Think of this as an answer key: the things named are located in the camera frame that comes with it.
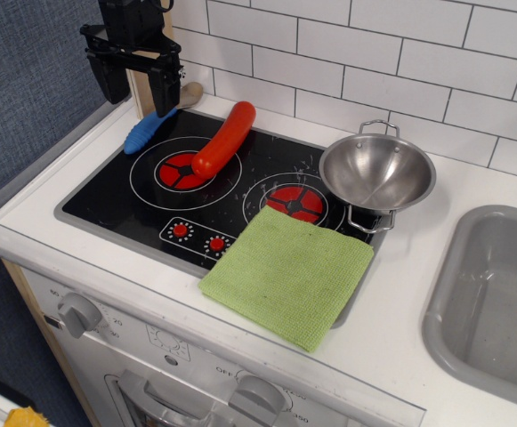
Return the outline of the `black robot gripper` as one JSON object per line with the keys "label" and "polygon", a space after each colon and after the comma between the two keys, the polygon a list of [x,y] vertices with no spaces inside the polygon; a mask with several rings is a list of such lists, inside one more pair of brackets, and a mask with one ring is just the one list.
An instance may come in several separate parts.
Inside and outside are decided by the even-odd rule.
{"label": "black robot gripper", "polygon": [[101,25],[85,24],[89,60],[108,102],[118,104],[129,94],[126,69],[148,71],[149,87],[159,117],[180,101],[181,47],[164,34],[164,14],[173,1],[100,1]]}

